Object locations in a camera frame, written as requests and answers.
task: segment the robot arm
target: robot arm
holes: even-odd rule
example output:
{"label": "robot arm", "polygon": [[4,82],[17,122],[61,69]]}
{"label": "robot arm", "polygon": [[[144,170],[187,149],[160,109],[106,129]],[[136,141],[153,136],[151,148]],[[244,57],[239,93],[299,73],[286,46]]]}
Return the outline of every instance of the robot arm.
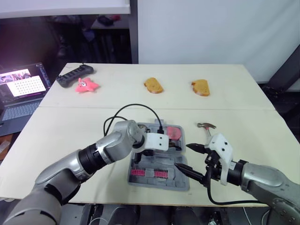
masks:
{"label": "robot arm", "polygon": [[144,133],[133,120],[118,122],[113,132],[83,150],[77,150],[43,170],[28,196],[10,213],[4,225],[58,225],[61,206],[78,192],[97,170],[125,158],[131,150],[167,150],[169,137]]}
{"label": "robot arm", "polygon": [[261,203],[269,205],[287,224],[300,224],[300,185],[291,182],[282,172],[243,160],[234,162],[232,147],[222,134],[212,136],[207,145],[193,143],[187,147],[208,154],[205,159],[207,172],[203,175],[187,165],[175,164],[185,175],[205,187],[210,186],[211,178],[220,180],[223,185],[229,182],[240,186]]}

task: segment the white wall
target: white wall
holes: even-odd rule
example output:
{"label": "white wall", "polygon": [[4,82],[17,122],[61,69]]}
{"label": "white wall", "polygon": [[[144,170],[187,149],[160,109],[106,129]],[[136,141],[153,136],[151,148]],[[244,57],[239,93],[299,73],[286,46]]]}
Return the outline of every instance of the white wall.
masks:
{"label": "white wall", "polygon": [[139,63],[244,64],[267,82],[300,44],[299,0],[139,0]]}

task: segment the bread slice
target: bread slice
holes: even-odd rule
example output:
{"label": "bread slice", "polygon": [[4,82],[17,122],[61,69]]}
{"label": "bread slice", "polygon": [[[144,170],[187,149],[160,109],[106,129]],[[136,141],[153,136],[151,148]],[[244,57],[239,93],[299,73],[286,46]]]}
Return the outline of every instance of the bread slice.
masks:
{"label": "bread slice", "polygon": [[144,85],[147,87],[147,90],[153,94],[158,94],[164,91],[163,87],[154,77],[147,79]]}
{"label": "bread slice", "polygon": [[210,95],[210,89],[208,87],[207,80],[196,80],[192,82],[193,90],[197,95],[208,96]]}

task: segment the gray plastic toolbox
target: gray plastic toolbox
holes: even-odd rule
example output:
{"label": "gray plastic toolbox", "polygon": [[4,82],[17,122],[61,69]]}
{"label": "gray plastic toolbox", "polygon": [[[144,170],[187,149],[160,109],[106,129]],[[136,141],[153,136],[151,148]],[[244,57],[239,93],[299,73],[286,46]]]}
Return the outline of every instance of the gray plastic toolbox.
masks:
{"label": "gray plastic toolbox", "polygon": [[[164,133],[167,134],[167,127],[179,128],[181,137],[179,140],[170,140],[176,147],[169,147],[167,151],[154,150],[153,155],[142,155],[141,161],[135,163],[135,154],[131,154],[128,170],[128,183],[135,186],[161,188],[167,190],[187,191],[189,189],[188,177],[181,173],[174,163],[187,164],[186,158],[182,155],[185,150],[184,132],[182,127],[167,125],[161,120]],[[139,127],[147,133],[156,133],[159,123],[138,123]]]}

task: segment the game controller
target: game controller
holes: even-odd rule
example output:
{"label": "game controller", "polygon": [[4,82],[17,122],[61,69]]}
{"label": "game controller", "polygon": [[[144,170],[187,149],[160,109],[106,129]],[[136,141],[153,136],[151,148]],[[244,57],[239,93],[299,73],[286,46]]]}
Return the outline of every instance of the game controller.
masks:
{"label": "game controller", "polygon": [[82,77],[86,74],[91,74],[93,72],[93,67],[83,64],[77,69],[72,70],[71,72],[68,72],[62,76],[58,76],[56,80],[61,85],[61,87],[67,88],[74,80],[77,80],[79,77]]}

